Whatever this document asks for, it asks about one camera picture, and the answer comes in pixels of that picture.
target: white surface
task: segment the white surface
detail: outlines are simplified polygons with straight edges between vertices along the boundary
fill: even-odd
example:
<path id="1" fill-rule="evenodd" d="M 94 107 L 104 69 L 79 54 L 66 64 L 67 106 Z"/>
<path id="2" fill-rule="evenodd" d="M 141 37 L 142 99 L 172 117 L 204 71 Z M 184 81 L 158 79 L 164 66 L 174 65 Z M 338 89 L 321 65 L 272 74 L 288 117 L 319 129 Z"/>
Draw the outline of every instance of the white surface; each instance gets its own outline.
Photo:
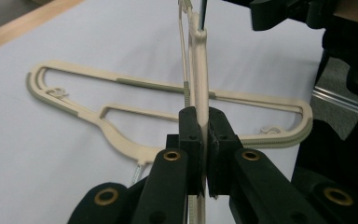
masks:
<path id="1" fill-rule="evenodd" d="M 197 11 L 199 3 L 193 2 Z M 286 21 L 256 33 L 249 11 L 209 1 L 209 80 L 212 89 L 310 100 L 322 53 L 322 31 Z M 150 79 L 182 82 L 177 1 L 87 0 L 0 48 L 0 223 L 66 223 L 86 192 L 104 182 L 130 185 L 136 164 L 87 122 L 37 101 L 25 87 L 27 72 L 45 60 L 63 60 Z M 180 95 L 52 73 L 48 84 L 98 110 L 122 103 L 177 113 Z M 293 114 L 211 101 L 236 133 L 263 126 L 290 128 Z M 168 121 L 118 112 L 109 118 L 133 141 L 163 146 Z M 290 178 L 297 147 L 265 151 Z M 227 197 L 207 204 L 208 223 L 233 223 Z"/>

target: beige plastic hanger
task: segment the beige plastic hanger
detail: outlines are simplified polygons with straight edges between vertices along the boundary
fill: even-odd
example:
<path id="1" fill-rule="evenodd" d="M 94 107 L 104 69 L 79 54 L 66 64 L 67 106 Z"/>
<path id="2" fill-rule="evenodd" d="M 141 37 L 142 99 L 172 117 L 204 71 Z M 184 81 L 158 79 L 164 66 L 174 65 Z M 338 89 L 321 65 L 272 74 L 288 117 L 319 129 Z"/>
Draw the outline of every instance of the beige plastic hanger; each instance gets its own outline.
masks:
<path id="1" fill-rule="evenodd" d="M 94 123 L 100 127 L 109 143 L 115 149 L 138 161 L 138 169 L 134 177 L 134 182 L 137 181 L 142 167 L 147 163 L 152 163 L 157 153 L 162 150 L 163 147 L 146 147 L 132 142 L 130 139 L 125 137 L 112 122 L 105 118 L 106 113 L 109 110 L 114 109 L 171 121 L 178 121 L 177 115 L 115 104 L 104 105 L 99 112 L 91 111 L 86 107 L 66 98 L 66 93 L 63 88 L 51 88 L 46 86 L 45 75 L 49 69 L 154 90 L 184 93 L 186 106 L 193 105 L 197 109 L 197 118 L 205 142 L 207 142 L 206 133 L 208 130 L 209 99 L 227 101 L 240 105 L 253 105 L 289 111 L 302 115 L 302 120 L 299 124 L 294 129 L 289 131 L 280 127 L 272 126 L 265 130 L 262 129 L 262 134 L 239 135 L 244 147 L 290 147 L 304 140 L 310 133 L 312 127 L 312 111 L 310 106 L 301 100 L 263 96 L 245 92 L 209 90 L 206 58 L 207 35 L 205 30 L 197 29 L 199 15 L 197 13 L 193 13 L 191 9 L 192 6 L 189 0 L 179 1 L 179 26 L 184 65 L 184 86 L 173 83 L 156 82 L 139 77 L 124 76 L 113 72 L 97 70 L 60 61 L 48 61 L 37 64 L 27 77 L 28 90 L 34 97 L 81 119 Z M 189 23 L 188 66 L 190 78 L 187 77 L 186 51 L 182 29 L 182 10 L 187 14 Z M 205 222 L 205 215 L 202 213 L 204 201 L 201 200 L 198 202 L 197 200 L 197 198 L 192 198 L 192 200 L 189 198 L 190 223 Z"/>

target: brass ring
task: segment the brass ring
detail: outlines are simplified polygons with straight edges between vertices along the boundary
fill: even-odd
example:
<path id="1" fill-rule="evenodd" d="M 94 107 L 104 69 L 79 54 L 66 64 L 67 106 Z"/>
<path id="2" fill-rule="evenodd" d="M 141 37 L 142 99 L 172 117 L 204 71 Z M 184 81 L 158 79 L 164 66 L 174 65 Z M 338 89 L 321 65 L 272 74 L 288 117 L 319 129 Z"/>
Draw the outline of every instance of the brass ring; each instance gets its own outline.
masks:
<path id="1" fill-rule="evenodd" d="M 324 196 L 333 203 L 343 206 L 353 205 L 353 198 L 347 192 L 337 188 L 325 188 Z"/>
<path id="2" fill-rule="evenodd" d="M 258 161 L 260 160 L 260 155 L 258 155 L 257 152 L 255 151 L 244 151 L 242 153 L 242 156 L 244 159 L 248 160 L 248 161 Z"/>
<path id="3" fill-rule="evenodd" d="M 112 197 L 108 199 L 102 198 L 101 196 L 103 196 L 103 194 L 105 193 L 111 193 Z M 106 188 L 100 190 L 100 192 L 98 192 L 97 195 L 95 195 L 94 202 L 100 206 L 105 206 L 113 203 L 115 200 L 117 200 L 117 198 L 118 198 L 118 191 L 116 189 Z"/>
<path id="4" fill-rule="evenodd" d="M 168 151 L 164 153 L 164 159 L 167 161 L 177 161 L 180 157 L 180 153 L 176 151 Z"/>

